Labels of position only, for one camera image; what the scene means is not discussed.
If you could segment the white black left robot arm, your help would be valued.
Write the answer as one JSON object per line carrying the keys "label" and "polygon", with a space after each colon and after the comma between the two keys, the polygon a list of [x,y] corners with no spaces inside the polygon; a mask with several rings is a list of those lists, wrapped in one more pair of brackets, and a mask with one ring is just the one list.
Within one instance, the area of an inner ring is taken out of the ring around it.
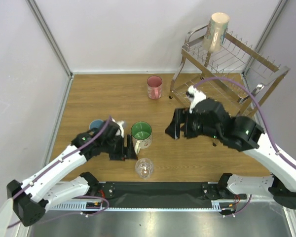
{"label": "white black left robot arm", "polygon": [[25,227],[38,222],[52,207],[79,196],[93,198],[99,181],[84,172],[69,184],[56,186],[67,174],[91,158],[107,153],[111,160],[137,159],[131,135],[125,135],[125,121],[107,119],[99,128],[78,134],[48,165],[29,178],[10,181],[7,197],[13,199],[13,211]]}

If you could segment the clear glass cup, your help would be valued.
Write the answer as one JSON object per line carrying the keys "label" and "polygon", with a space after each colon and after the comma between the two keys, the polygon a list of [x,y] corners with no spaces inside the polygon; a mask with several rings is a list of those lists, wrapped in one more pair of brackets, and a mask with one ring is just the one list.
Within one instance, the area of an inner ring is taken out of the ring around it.
{"label": "clear glass cup", "polygon": [[153,169],[153,162],[148,158],[141,158],[135,164],[136,173],[144,179],[147,179],[152,175]]}

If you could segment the cream patterned ceramic mug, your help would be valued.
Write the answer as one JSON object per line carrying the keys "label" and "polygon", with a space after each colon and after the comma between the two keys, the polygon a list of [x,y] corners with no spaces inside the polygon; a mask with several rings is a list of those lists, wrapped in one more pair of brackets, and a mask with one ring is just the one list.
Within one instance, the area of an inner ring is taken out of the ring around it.
{"label": "cream patterned ceramic mug", "polygon": [[203,39],[203,47],[209,53],[214,53],[221,49],[229,20],[230,17],[223,12],[216,12],[211,15]]}

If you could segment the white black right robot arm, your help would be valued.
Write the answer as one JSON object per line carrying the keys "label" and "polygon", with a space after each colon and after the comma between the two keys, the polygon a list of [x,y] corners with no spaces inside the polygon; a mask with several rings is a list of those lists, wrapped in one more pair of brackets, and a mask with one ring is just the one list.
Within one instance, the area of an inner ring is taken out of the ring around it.
{"label": "white black right robot arm", "polygon": [[263,177],[224,173],[217,184],[219,197],[264,196],[296,210],[296,160],[276,148],[270,135],[254,120],[245,116],[232,117],[222,103],[208,98],[193,109],[174,110],[165,134],[179,139],[181,132],[187,139],[200,135],[215,138],[224,146],[254,158],[271,172]]}

